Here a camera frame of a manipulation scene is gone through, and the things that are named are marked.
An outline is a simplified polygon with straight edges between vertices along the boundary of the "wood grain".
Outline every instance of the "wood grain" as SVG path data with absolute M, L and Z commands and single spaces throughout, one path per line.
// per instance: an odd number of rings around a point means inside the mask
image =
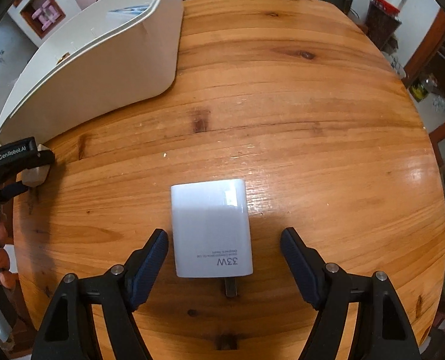
M 279 251 L 287 226 L 348 272 L 386 271 L 418 340 L 433 321 L 445 203 L 431 144 L 387 61 L 330 4 L 186 1 L 171 88 L 48 146 L 57 164 L 14 214 L 36 326 L 64 274 L 101 274 L 155 228 L 171 233 L 171 185 L 225 178 L 246 180 L 254 273 L 228 300 L 217 279 L 177 278 L 170 247 L 135 313 L 154 359 L 298 358 L 315 312 Z M 217 351 L 221 334 L 236 335 L 238 350 Z

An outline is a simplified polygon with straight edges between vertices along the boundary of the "silver bolt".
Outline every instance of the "silver bolt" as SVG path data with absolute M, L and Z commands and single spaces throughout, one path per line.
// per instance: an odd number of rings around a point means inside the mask
M 124 267 L 121 264 L 115 265 L 111 268 L 111 273 L 114 275 L 120 275 L 121 273 L 123 273 L 124 271 Z
M 65 283 L 71 283 L 71 282 L 74 281 L 75 278 L 76 278 L 75 275 L 73 275 L 73 274 L 67 274 L 66 276 L 64 276 L 63 281 L 64 281 Z
M 386 272 L 383 272 L 383 271 L 377 271 L 375 273 L 375 277 L 378 278 L 380 281 L 384 281 L 387 279 L 387 274 L 386 274 Z
M 339 270 L 339 265 L 338 264 L 336 264 L 336 263 L 327 263 L 326 264 L 326 269 L 329 271 L 329 272 L 331 272 L 331 273 L 336 273 L 338 270 Z

